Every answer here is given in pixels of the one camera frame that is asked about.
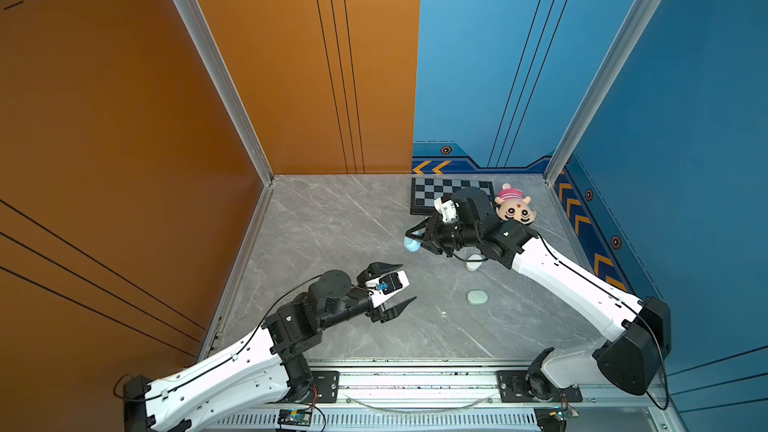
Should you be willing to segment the blue earbud charging case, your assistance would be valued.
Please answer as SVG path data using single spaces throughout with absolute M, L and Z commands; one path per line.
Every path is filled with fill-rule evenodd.
M 403 243 L 404 243 L 404 247 L 409 252 L 416 252 L 421 247 L 421 243 L 418 240 L 415 240 L 409 237 L 405 237 Z

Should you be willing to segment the green earbud charging case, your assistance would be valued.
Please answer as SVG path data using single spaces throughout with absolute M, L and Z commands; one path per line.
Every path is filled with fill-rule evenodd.
M 484 290 L 470 290 L 466 296 L 467 302 L 472 306 L 482 306 L 488 303 L 489 295 Z

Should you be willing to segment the white earbud charging case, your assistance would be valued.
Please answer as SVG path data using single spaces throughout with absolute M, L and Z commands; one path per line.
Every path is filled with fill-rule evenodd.
M 485 258 L 479 254 L 472 254 L 465 262 L 465 267 L 470 272 L 477 271 L 485 262 Z

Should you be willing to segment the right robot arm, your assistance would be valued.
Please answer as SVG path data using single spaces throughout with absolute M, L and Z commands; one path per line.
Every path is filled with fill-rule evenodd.
M 634 396 L 650 393 L 654 378 L 665 379 L 671 351 L 671 311 L 656 297 L 640 299 L 601 279 L 557 251 L 533 228 L 530 197 L 504 185 L 496 197 L 467 187 L 433 202 L 433 212 L 405 232 L 407 249 L 455 257 L 476 254 L 469 268 L 497 262 L 568 304 L 599 332 L 580 347 L 544 349 L 529 365 L 525 395 L 558 400 L 571 386 L 611 384 Z

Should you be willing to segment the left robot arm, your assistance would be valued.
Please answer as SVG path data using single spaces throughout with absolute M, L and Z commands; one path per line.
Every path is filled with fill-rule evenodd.
M 327 329 L 365 316 L 397 318 L 394 298 L 410 285 L 400 264 L 374 262 L 356 278 L 341 270 L 313 276 L 280 296 L 255 328 L 175 374 L 130 378 L 115 387 L 127 431 L 202 431 L 251 406 L 298 402 L 313 385 L 304 356 Z

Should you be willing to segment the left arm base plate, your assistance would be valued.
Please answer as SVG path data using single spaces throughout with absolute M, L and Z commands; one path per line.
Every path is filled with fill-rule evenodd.
M 313 370 L 312 374 L 312 384 L 298 402 L 315 405 L 336 403 L 340 373 L 337 370 Z

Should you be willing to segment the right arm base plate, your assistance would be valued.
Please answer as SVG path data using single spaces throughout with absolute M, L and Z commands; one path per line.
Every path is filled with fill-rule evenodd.
M 583 401 L 577 386 L 556 388 L 541 374 L 522 370 L 500 370 L 495 373 L 497 388 L 503 403 L 580 403 Z

